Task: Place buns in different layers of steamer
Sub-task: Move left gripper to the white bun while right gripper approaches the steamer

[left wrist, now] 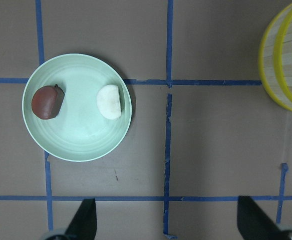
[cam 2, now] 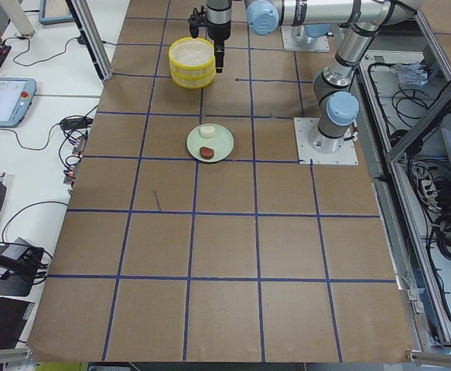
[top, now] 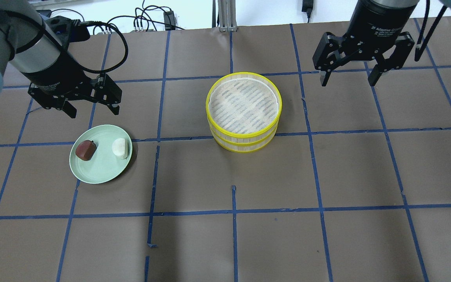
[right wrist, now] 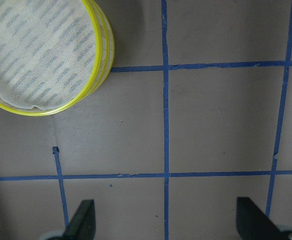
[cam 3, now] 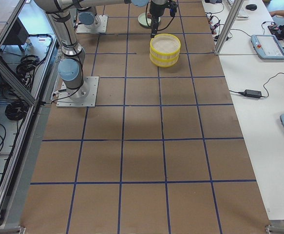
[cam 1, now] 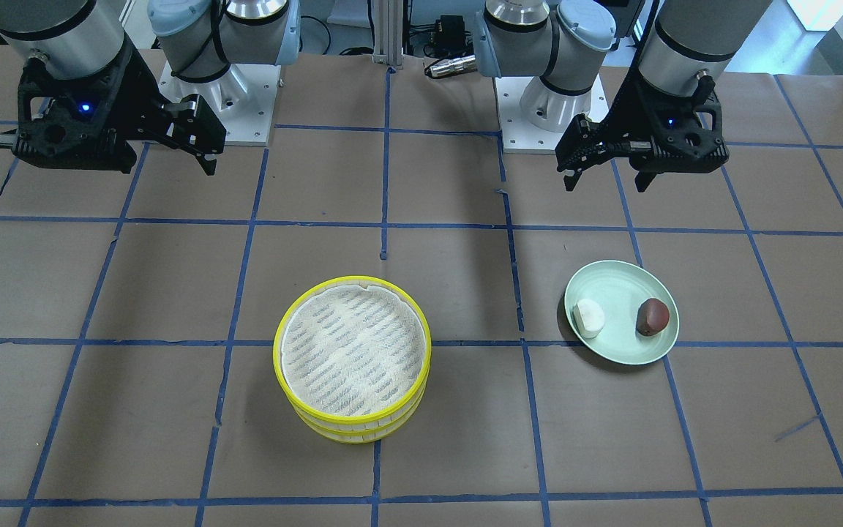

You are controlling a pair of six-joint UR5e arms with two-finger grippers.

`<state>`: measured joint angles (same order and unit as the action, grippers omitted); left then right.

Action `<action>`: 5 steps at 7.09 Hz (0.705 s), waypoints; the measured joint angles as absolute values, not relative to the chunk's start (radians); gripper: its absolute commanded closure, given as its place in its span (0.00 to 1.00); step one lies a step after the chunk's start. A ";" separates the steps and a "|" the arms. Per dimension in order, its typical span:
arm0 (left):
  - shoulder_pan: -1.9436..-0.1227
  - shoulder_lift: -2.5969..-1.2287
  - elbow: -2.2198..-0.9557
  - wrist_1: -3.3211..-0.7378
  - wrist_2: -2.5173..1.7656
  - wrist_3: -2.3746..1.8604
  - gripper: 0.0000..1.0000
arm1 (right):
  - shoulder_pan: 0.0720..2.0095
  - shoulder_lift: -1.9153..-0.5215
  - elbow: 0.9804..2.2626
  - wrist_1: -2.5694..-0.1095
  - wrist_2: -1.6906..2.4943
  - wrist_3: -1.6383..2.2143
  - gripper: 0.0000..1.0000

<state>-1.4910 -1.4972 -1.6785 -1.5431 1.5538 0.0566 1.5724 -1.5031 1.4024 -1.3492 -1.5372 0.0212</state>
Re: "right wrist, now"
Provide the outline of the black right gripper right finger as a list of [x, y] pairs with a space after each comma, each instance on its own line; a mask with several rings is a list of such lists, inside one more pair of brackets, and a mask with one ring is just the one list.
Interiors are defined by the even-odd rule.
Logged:
[[236, 199], [236, 230], [242, 240], [292, 240], [292, 230], [280, 230], [248, 197]]

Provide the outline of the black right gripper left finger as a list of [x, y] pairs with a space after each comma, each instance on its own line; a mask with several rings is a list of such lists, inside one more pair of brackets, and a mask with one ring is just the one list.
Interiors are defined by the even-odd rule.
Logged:
[[63, 233], [64, 240], [93, 240], [96, 234], [94, 200], [83, 200]]

